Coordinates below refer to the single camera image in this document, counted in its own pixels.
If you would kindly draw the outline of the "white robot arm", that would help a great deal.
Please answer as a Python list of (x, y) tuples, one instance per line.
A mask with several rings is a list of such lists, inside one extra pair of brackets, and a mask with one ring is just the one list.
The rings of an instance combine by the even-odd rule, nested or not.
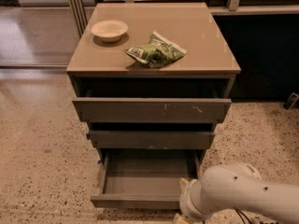
[(222, 210), (238, 209), (281, 224), (299, 224), (299, 187), (265, 181), (248, 163), (214, 165), (186, 184), (179, 208), (194, 222), (207, 220)]

